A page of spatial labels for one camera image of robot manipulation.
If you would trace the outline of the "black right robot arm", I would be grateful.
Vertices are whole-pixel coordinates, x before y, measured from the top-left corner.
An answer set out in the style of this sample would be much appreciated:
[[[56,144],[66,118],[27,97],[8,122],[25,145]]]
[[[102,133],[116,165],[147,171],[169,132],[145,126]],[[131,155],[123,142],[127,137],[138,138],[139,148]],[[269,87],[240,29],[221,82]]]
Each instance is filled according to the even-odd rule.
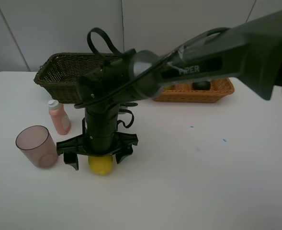
[[[121,53],[102,29],[92,32],[118,60],[110,62],[87,39],[102,66],[77,81],[75,108],[85,110],[82,134],[56,144],[58,155],[75,169],[79,155],[114,156],[117,162],[131,155],[138,138],[118,132],[118,114],[156,97],[166,85],[233,77],[264,100],[275,86],[282,87],[282,10],[235,28],[206,31],[161,57],[148,50]]]

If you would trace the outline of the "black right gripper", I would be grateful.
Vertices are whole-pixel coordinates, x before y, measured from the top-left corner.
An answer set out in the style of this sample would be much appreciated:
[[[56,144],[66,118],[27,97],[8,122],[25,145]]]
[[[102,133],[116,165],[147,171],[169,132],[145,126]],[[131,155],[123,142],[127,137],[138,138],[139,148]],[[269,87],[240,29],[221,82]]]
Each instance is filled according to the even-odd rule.
[[[132,146],[138,144],[138,137],[136,134],[118,131],[120,124],[130,128],[134,122],[132,115],[130,123],[125,124],[124,121],[118,119],[120,113],[133,114],[126,107],[110,107],[102,114],[86,108],[85,117],[82,120],[82,134],[57,142],[57,154],[63,154],[64,163],[72,166],[75,171],[79,170],[77,154],[94,157],[115,154],[116,163],[121,163],[126,157],[132,155]]]

